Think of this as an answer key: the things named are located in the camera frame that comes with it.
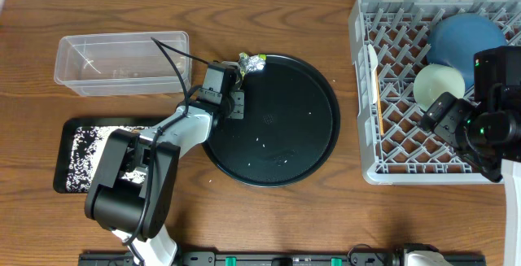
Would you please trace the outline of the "pale green bowl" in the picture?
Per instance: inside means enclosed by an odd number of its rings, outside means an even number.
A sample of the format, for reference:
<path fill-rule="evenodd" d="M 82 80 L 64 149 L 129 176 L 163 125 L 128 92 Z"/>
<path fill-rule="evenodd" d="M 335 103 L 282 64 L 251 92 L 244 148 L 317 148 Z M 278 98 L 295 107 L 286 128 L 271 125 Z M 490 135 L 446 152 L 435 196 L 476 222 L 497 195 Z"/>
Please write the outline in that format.
<path fill-rule="evenodd" d="M 427 111 L 444 92 L 462 98 L 465 90 L 462 74 L 455 68 L 440 64 L 424 67 L 415 77 L 413 86 L 414 100 L 422 111 Z"/>

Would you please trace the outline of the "foil wrapper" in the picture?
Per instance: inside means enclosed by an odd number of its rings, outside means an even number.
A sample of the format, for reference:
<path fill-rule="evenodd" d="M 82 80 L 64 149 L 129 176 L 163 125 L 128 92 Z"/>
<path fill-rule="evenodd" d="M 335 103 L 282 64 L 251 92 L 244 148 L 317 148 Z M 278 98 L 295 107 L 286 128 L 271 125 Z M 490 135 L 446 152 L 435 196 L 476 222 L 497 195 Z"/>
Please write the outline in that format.
<path fill-rule="evenodd" d="M 246 76 L 251 72 L 259 72 L 265 68 L 267 56 L 264 54 L 247 55 L 246 53 L 239 54 L 239 69 L 242 76 Z"/>

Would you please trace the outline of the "dark blue bowl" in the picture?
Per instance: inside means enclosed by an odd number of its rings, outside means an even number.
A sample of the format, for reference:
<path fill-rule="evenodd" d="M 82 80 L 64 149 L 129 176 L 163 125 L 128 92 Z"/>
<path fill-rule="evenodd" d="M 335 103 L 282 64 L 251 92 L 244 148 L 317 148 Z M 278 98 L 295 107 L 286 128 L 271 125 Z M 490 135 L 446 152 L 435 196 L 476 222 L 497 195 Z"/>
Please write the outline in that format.
<path fill-rule="evenodd" d="M 455 68 L 465 89 L 474 85 L 474 55 L 482 50 L 506 46 L 503 32 L 488 18 L 465 13 L 450 16 L 431 29 L 427 39 L 429 64 Z"/>

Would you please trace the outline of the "wooden chopstick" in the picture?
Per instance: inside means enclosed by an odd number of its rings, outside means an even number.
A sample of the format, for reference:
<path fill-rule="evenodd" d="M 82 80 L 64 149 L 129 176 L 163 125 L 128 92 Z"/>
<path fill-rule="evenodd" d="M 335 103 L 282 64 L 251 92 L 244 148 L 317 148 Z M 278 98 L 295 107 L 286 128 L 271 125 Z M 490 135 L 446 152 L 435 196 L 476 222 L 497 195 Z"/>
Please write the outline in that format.
<path fill-rule="evenodd" d="M 383 129 L 383 116 L 382 116 L 382 107 L 381 107 L 381 101 L 379 95 L 377 96 L 377 112 L 378 112 L 378 119 L 379 119 L 379 133 L 380 136 L 384 135 L 384 129 Z"/>

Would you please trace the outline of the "white plastic knife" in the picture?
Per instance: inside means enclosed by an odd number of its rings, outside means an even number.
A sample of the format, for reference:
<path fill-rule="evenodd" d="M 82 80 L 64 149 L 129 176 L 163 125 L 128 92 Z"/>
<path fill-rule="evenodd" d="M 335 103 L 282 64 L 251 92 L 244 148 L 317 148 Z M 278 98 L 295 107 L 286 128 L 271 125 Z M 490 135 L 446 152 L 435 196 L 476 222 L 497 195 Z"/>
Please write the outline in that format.
<path fill-rule="evenodd" d="M 370 79 L 371 79 L 371 93 L 372 93 L 372 103 L 376 104 L 378 101 L 378 77 L 377 77 L 377 68 L 378 68 L 378 56 L 374 47 L 369 44 L 367 46 L 367 52 L 369 55 L 369 63 L 370 63 Z"/>

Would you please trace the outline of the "pile of rice grains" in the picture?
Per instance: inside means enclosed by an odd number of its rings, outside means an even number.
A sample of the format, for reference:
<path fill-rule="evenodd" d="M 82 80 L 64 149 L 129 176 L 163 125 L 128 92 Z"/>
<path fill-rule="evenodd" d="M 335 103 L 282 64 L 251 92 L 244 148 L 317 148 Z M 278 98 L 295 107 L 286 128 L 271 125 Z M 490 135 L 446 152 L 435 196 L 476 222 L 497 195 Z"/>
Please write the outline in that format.
<path fill-rule="evenodd" d="M 145 128 L 145 126 L 84 126 L 77 128 L 72 138 L 65 192 L 86 193 L 89 190 L 103 149 L 113 131 L 123 129 L 138 132 Z"/>

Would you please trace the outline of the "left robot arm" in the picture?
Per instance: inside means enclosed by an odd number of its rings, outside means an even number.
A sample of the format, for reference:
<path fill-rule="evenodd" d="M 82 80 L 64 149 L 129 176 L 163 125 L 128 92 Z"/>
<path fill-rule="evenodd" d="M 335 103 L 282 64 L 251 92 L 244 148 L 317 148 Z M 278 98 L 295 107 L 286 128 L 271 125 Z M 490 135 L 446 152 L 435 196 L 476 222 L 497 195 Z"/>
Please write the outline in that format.
<path fill-rule="evenodd" d="M 206 142 L 221 121 L 243 110 L 236 62 L 212 62 L 204 83 L 174 114 L 139 132 L 107 138 L 85 200 L 85 215 L 115 234 L 136 265 L 174 265 L 177 244 L 164 225 L 180 158 Z"/>

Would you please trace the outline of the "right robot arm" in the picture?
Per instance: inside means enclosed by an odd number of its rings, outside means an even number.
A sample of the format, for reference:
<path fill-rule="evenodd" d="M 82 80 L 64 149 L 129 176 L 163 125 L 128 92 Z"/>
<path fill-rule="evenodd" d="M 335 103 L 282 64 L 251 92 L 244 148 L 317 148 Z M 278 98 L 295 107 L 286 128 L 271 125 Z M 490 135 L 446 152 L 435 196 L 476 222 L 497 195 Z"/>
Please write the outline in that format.
<path fill-rule="evenodd" d="M 504 264 L 520 264 L 520 48 L 499 46 L 474 55 L 471 105 L 442 93 L 418 127 L 443 139 L 491 182 L 504 182 Z"/>

